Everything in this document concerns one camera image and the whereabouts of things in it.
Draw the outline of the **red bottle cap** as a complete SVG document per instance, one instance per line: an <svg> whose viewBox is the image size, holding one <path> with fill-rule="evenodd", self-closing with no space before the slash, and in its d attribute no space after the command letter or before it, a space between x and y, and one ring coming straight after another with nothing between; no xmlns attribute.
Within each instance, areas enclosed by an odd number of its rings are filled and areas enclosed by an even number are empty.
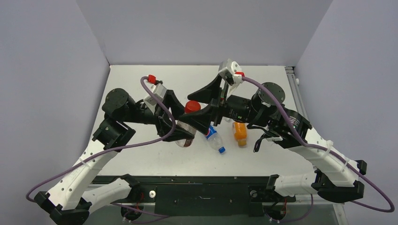
<svg viewBox="0 0 398 225"><path fill-rule="evenodd" d="M190 100L185 104L184 112L185 113L193 113L201 110L201 105L197 101Z"/></svg>

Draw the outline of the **Pepsi bottle blue label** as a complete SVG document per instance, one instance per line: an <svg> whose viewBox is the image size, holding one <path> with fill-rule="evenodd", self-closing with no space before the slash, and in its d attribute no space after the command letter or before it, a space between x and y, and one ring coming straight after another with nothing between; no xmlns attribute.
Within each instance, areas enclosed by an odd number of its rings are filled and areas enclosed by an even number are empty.
<svg viewBox="0 0 398 225"><path fill-rule="evenodd" d="M209 126L207 133L204 134L209 146L218 152L218 149L224 147L220 134L213 126Z"/></svg>

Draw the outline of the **small bottle red label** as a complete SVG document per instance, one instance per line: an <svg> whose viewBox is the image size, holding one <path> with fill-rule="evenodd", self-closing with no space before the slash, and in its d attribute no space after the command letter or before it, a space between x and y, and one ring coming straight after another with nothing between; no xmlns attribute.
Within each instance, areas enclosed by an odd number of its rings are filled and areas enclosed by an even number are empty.
<svg viewBox="0 0 398 225"><path fill-rule="evenodd" d="M181 138L176 141L176 144L181 148L187 148L193 143L197 130L189 124L178 121L177 126L181 128Z"/></svg>

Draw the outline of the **blue Pepsi bottle cap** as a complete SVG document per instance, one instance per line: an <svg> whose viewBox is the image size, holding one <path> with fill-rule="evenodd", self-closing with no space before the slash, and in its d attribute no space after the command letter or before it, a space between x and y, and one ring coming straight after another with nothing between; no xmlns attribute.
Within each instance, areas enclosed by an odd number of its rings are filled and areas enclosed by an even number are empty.
<svg viewBox="0 0 398 225"><path fill-rule="evenodd" d="M223 154L225 151L226 151L226 149L224 147L221 147L221 148L218 149L218 152L220 154Z"/></svg>

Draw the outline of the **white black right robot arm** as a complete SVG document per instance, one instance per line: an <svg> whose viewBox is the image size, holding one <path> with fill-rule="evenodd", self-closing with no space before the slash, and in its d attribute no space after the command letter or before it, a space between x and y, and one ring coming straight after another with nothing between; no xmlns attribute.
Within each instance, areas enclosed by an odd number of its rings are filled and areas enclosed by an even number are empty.
<svg viewBox="0 0 398 225"><path fill-rule="evenodd" d="M301 175L273 175L265 186L270 200L281 196L317 194L333 203L354 202L363 198L367 164L350 160L337 151L332 141L323 139L299 112L283 104L283 89L270 82L258 83L242 72L227 78L220 86L218 75L208 85L188 95L189 100L205 103L206 107L181 117L202 133L218 125L223 117L253 125L280 147L297 153L315 170Z"/></svg>

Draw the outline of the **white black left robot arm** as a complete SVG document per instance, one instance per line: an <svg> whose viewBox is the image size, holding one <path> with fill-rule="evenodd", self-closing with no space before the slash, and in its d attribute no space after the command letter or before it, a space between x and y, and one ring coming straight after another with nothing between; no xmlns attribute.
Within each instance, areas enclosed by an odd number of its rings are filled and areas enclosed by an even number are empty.
<svg viewBox="0 0 398 225"><path fill-rule="evenodd" d="M99 188L87 189L135 134L128 123L155 125L165 142L191 137L186 130L173 127L172 119L183 115L184 107L173 90L160 84L153 86L151 95L140 101L134 101L124 89L113 89L102 109L104 120L71 170L50 190L34 197L34 202L58 225L82 225L90 214L104 206L121 199L133 202L139 198L139 182L129 174Z"/></svg>

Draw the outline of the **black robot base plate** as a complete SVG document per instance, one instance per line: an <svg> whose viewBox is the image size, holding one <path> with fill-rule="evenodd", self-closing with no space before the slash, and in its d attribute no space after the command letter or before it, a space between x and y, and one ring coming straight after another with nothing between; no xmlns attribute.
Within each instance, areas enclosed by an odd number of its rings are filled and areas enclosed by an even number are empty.
<svg viewBox="0 0 398 225"><path fill-rule="evenodd" d="M154 206L167 216L263 216L267 206L295 202L271 184L273 176L135 176L138 184L117 203Z"/></svg>

